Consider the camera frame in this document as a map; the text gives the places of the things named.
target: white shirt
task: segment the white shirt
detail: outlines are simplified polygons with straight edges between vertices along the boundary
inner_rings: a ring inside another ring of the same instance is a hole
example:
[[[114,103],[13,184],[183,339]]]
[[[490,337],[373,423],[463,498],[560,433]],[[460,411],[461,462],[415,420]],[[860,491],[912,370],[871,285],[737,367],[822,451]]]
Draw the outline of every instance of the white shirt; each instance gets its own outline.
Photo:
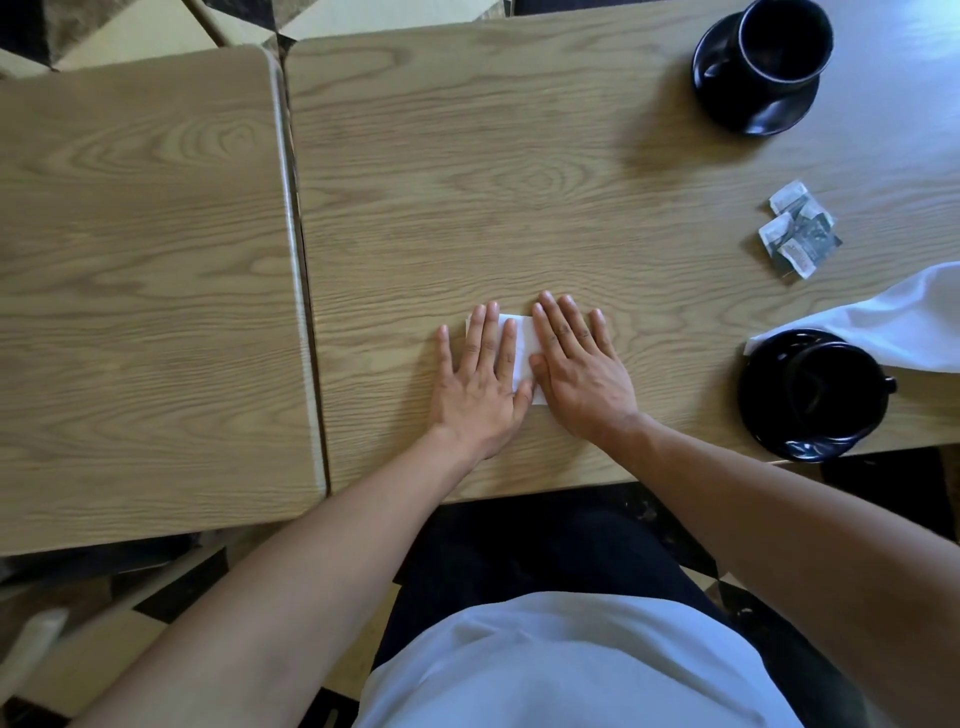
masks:
[[[541,592],[435,624],[370,676],[355,728],[802,728],[760,656],[674,601]]]

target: forearm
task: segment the forearm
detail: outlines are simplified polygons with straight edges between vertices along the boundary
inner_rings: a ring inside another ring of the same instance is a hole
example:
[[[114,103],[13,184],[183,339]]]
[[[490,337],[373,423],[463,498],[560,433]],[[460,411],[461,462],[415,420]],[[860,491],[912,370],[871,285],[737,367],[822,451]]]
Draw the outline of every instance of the forearm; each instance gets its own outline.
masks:
[[[431,429],[248,557],[76,725],[296,725],[473,464]]]
[[[902,725],[955,719],[955,544],[860,498],[643,416],[605,449]]]

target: left hand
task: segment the left hand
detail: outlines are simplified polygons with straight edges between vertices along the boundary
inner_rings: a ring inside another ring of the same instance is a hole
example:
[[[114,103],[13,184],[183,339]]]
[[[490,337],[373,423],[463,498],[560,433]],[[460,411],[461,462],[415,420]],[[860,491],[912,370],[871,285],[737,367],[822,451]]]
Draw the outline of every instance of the left hand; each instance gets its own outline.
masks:
[[[514,436],[534,398],[534,382],[524,379],[513,393],[516,321],[503,327],[500,352],[496,302],[478,305],[470,316],[460,367],[453,371],[450,334],[437,331],[440,371],[433,387],[430,424],[451,432],[474,463],[493,457]]]

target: hand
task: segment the hand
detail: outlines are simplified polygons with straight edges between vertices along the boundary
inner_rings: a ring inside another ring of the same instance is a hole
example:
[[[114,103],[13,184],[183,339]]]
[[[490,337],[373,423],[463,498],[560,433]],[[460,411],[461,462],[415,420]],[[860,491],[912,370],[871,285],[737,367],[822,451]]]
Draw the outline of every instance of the hand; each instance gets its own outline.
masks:
[[[613,350],[603,313],[597,308],[589,315],[593,333],[572,298],[561,296],[557,305],[543,291],[534,303],[543,354],[533,354],[530,367],[557,421],[606,449],[639,412],[634,385]]]
[[[478,305],[470,316],[460,368],[453,372],[450,334],[437,331],[440,371],[433,388],[430,423],[452,432],[467,448],[473,464],[493,457],[519,429],[534,398],[534,383],[524,379],[514,389],[516,321],[507,319],[496,352],[499,306]]]

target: finger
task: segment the finger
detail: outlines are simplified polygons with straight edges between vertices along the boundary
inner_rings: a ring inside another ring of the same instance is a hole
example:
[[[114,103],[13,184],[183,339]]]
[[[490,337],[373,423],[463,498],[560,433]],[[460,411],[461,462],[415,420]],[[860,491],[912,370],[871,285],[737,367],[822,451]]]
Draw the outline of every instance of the finger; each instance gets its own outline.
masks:
[[[593,327],[593,340],[597,343],[597,349],[611,359],[616,359],[613,341],[610,339],[610,332],[607,331],[607,320],[599,308],[594,308],[590,312],[590,325]]]
[[[550,381],[550,362],[541,353],[530,355],[530,369],[537,378],[537,384],[543,390],[546,402],[553,406],[553,385]]]
[[[564,313],[560,310],[557,302],[554,301],[550,291],[543,291],[540,294],[540,303],[543,305],[543,310],[546,311],[546,317],[550,320],[550,326],[553,328],[553,332],[557,334],[557,338],[560,340],[560,346],[563,347],[567,358],[573,358],[578,354],[582,354],[584,348],[580,346],[577,337],[573,335],[570,324],[566,322]]]
[[[577,304],[573,302],[572,296],[569,294],[560,296],[560,310],[564,313],[566,322],[570,324],[570,330],[573,331],[573,335],[577,337],[577,341],[580,342],[580,346],[584,348],[584,351],[597,353],[599,350],[597,349],[596,342],[593,341],[593,335],[590,333],[590,329],[587,327],[587,322],[584,321],[580,309],[577,308]]]
[[[450,353],[450,332],[446,326],[437,329],[437,363],[440,365],[440,377],[453,376],[453,355]]]
[[[501,384],[514,385],[516,361],[516,319],[507,319],[500,339],[500,354],[496,359],[496,378]]]
[[[534,400],[534,381],[533,379],[524,379],[520,386],[516,388],[514,395],[514,422],[521,423],[527,416],[527,410]]]
[[[546,317],[546,311],[540,302],[534,303],[534,331],[537,332],[537,338],[540,339],[540,347],[546,353],[547,357],[553,361],[566,359],[564,349],[560,346],[560,339],[553,332],[550,326],[550,320]]]
[[[496,360],[496,339],[500,332],[500,306],[496,301],[487,304],[487,318],[484,321],[483,333],[480,337],[480,359],[477,361],[478,370],[493,372],[493,362]]]
[[[460,369],[457,374],[471,376],[477,371],[477,359],[480,358],[480,339],[483,335],[483,322],[487,316],[487,309],[478,305],[470,314],[470,325],[467,328],[467,341],[464,343],[464,355],[460,357]]]

